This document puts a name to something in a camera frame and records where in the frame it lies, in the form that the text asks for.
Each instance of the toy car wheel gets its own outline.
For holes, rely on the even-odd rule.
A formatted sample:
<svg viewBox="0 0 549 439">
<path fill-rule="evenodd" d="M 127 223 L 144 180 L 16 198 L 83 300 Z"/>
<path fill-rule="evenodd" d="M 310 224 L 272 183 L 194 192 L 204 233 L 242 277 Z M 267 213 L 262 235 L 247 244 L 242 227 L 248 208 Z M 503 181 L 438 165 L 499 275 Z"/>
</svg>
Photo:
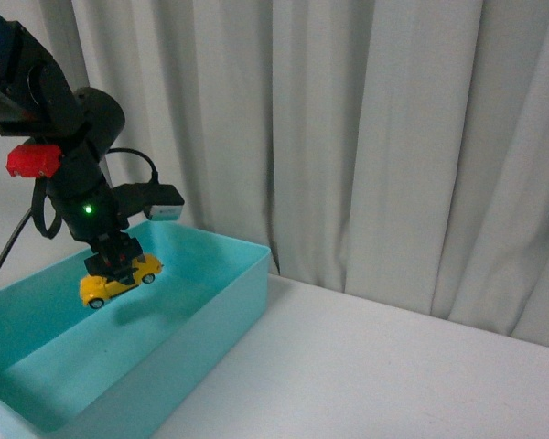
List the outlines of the toy car wheel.
<svg viewBox="0 0 549 439">
<path fill-rule="evenodd" d="M 102 299 L 92 299 L 88 305 L 92 309 L 100 309 L 103 306 L 103 300 Z"/>
<path fill-rule="evenodd" d="M 150 273 L 143 276 L 143 282 L 145 284 L 151 284 L 155 280 L 155 275 Z"/>
</svg>

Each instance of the black cable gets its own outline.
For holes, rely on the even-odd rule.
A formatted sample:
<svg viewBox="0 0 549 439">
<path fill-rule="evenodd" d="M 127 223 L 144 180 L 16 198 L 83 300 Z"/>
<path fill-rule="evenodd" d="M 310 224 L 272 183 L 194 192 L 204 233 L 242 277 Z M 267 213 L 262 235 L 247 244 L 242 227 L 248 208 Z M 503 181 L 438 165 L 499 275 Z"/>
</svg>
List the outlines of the black cable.
<svg viewBox="0 0 549 439">
<path fill-rule="evenodd" d="M 128 153 L 138 155 L 139 157 L 144 158 L 144 160 L 146 160 L 146 162 L 150 165 L 151 169 L 150 183 L 158 183 L 158 171 L 156 170 L 156 166 L 151 158 L 145 153 L 141 153 L 140 151 L 132 148 L 112 148 L 108 150 L 106 154 L 110 153 Z"/>
<path fill-rule="evenodd" d="M 12 232 L 12 235 L 10 235 L 10 238 L 8 239 L 8 242 L 6 243 L 6 246 L 2 250 L 2 253 L 0 253 L 0 269 L 2 268 L 2 265 L 4 264 L 4 261 L 6 259 L 6 256 L 8 256 L 8 253 L 12 250 L 12 247 L 15 245 L 16 238 L 18 238 L 18 235 L 20 235 L 20 232 L 22 229 L 25 228 L 27 225 L 28 220 L 30 220 L 31 209 L 27 210 L 27 213 L 25 213 L 25 216 L 22 217 L 18 225 L 16 226 L 15 230 Z"/>
</svg>

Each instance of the yellow toy car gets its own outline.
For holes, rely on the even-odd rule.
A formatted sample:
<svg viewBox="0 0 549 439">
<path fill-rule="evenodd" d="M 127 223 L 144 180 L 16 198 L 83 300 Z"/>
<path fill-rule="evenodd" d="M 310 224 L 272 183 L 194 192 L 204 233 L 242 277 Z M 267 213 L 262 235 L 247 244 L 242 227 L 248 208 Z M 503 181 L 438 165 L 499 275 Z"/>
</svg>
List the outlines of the yellow toy car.
<svg viewBox="0 0 549 439">
<path fill-rule="evenodd" d="M 163 264 L 152 254 L 143 254 L 133 259 L 135 282 L 130 285 L 108 281 L 105 277 L 87 275 L 80 282 L 80 297 L 84 306 L 99 309 L 104 301 L 139 286 L 142 282 L 151 284 L 155 275 L 161 273 Z"/>
</svg>

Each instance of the white curtain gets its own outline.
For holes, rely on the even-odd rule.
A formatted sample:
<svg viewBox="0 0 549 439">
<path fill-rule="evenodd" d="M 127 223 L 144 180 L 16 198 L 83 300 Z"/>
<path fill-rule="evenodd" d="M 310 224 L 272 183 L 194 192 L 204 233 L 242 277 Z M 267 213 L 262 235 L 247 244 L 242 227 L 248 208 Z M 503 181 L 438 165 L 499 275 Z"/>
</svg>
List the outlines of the white curtain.
<svg viewBox="0 0 549 439">
<path fill-rule="evenodd" d="M 549 346 L 549 0 L 39 5 L 184 222 L 269 245 L 285 277 Z"/>
</svg>

